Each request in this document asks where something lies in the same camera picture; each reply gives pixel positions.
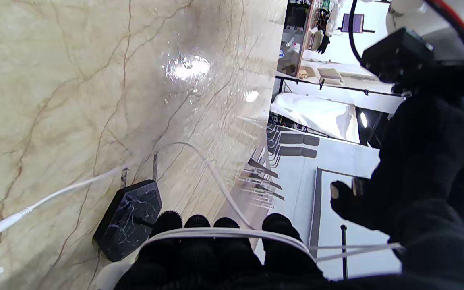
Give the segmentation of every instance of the person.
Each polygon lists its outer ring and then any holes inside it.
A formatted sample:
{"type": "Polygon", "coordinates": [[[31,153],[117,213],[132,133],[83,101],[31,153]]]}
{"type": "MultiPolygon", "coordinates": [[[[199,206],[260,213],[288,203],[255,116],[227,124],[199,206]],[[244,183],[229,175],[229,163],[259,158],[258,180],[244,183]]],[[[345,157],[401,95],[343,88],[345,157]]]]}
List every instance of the person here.
{"type": "MultiPolygon", "coordinates": [[[[116,290],[135,289],[464,289],[464,111],[437,96],[412,97],[394,114],[371,179],[331,184],[333,210],[400,242],[398,275],[329,281],[300,250],[263,239],[262,265],[246,238],[160,240],[144,246],[116,290]]],[[[174,211],[151,236],[185,226],[174,211]]],[[[238,228],[230,218],[214,226],[238,228]]],[[[263,230],[300,239],[291,221],[267,216],[263,230]]]]}

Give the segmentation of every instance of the white robot part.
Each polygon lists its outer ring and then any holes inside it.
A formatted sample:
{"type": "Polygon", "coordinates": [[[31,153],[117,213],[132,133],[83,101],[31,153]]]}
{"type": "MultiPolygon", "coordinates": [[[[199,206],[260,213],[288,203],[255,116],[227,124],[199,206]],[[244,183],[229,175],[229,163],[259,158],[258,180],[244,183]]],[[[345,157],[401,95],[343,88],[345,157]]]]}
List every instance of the white robot part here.
{"type": "MultiPolygon", "coordinates": [[[[464,0],[445,0],[464,20],[464,0]]],[[[419,35],[440,31],[450,25],[423,0],[394,0],[386,18],[388,34],[407,27],[419,35]]]]}
{"type": "MultiPolygon", "coordinates": [[[[464,0],[445,0],[464,20],[464,0]]],[[[435,47],[436,60],[464,59],[464,46],[454,29],[423,0],[393,0],[386,16],[388,34],[402,27],[435,47]]]]}

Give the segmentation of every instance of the metal bracket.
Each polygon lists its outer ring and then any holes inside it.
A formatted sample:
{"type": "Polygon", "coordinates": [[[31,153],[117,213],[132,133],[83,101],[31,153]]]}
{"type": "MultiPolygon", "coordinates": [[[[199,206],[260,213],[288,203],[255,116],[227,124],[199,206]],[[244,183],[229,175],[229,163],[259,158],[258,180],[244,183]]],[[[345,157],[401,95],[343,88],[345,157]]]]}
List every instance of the metal bracket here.
{"type": "Polygon", "coordinates": [[[121,188],[124,189],[126,187],[126,176],[128,174],[129,168],[123,168],[121,171],[121,188]]]}

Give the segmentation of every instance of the black marble block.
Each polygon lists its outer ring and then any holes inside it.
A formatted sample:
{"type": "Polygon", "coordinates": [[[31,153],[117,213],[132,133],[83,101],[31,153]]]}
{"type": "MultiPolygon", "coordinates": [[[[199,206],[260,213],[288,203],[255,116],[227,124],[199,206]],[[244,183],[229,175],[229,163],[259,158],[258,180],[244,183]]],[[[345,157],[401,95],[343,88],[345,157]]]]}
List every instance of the black marble block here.
{"type": "Polygon", "coordinates": [[[157,183],[146,180],[118,190],[93,239],[112,262],[140,247],[162,208],[157,183]]]}

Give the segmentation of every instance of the black cable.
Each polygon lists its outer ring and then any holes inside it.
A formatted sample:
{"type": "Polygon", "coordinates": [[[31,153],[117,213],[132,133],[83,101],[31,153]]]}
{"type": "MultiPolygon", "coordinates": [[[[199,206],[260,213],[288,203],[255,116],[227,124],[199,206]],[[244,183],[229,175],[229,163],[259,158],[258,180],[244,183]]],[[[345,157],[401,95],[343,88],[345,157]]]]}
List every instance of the black cable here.
{"type": "Polygon", "coordinates": [[[348,38],[350,38],[350,47],[354,56],[357,58],[359,63],[361,63],[361,55],[357,51],[356,44],[354,42],[354,15],[356,12],[357,0],[353,0],[352,9],[350,9],[350,18],[348,19],[348,38]]]}

